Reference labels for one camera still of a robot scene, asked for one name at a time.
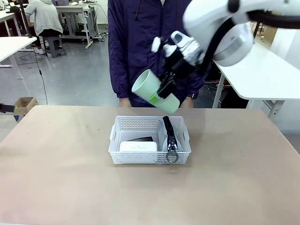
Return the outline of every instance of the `plastic basket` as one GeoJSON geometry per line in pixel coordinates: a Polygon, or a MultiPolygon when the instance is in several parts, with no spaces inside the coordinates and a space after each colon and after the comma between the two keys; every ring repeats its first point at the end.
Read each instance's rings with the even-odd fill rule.
{"type": "MultiPolygon", "coordinates": [[[[183,147],[178,153],[178,160],[173,164],[185,164],[191,148],[189,145],[188,129],[183,117],[169,117],[173,127],[178,130],[179,141],[183,147]]],[[[167,161],[167,152],[119,152],[120,143],[135,138],[152,136],[158,143],[157,126],[160,116],[117,116],[110,135],[109,153],[114,164],[171,164],[167,161]]]]}

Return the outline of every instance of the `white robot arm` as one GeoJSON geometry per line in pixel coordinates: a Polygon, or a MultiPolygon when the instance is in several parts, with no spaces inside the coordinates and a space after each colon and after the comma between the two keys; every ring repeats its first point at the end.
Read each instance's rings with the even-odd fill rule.
{"type": "MultiPolygon", "coordinates": [[[[249,21],[253,12],[273,10],[284,16],[300,16],[300,0],[192,0],[187,7],[183,23],[186,31],[206,51],[218,28],[228,19],[236,24],[222,38],[213,59],[221,66],[231,66],[241,61],[251,50],[253,35],[249,21]]],[[[276,16],[285,23],[286,17],[276,16]]]]}
{"type": "Polygon", "coordinates": [[[163,49],[166,53],[157,94],[167,98],[178,79],[194,71],[205,73],[212,59],[225,67],[241,61],[254,42],[250,21],[300,29],[300,0],[192,0],[183,16],[191,37],[175,31],[169,39],[157,37],[153,41],[153,52],[163,49]]]}

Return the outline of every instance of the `metal ring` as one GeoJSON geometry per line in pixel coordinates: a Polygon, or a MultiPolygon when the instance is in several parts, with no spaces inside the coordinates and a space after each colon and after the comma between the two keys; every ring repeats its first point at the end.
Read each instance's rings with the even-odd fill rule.
{"type": "Polygon", "coordinates": [[[177,160],[178,160],[178,158],[179,158],[177,152],[175,152],[175,151],[170,151],[170,152],[168,152],[166,157],[167,157],[167,160],[168,160],[169,163],[176,163],[177,160]],[[176,159],[175,159],[174,161],[171,161],[171,160],[169,159],[169,154],[170,154],[171,156],[176,156],[176,159]]]}

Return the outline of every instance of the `light green mug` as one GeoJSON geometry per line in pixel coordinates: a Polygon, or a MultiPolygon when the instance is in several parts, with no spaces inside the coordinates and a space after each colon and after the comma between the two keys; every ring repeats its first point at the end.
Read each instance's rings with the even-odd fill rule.
{"type": "Polygon", "coordinates": [[[157,91],[160,84],[161,81],[156,75],[147,69],[137,78],[131,91],[155,107],[167,113],[174,113],[178,109],[180,101],[173,94],[165,99],[158,96],[157,91]]]}

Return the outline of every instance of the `dark blue jacket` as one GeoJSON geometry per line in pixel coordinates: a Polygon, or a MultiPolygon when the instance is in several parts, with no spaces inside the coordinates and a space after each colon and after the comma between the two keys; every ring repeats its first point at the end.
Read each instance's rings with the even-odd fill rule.
{"type": "MultiPolygon", "coordinates": [[[[138,76],[150,68],[163,72],[164,52],[152,53],[155,37],[169,38],[178,30],[185,33],[183,13],[191,0],[109,0],[108,50],[112,88],[118,98],[144,102],[131,92],[138,76]]],[[[177,82],[175,96],[182,102],[187,94],[198,94],[205,76],[192,74],[177,82]]]]}

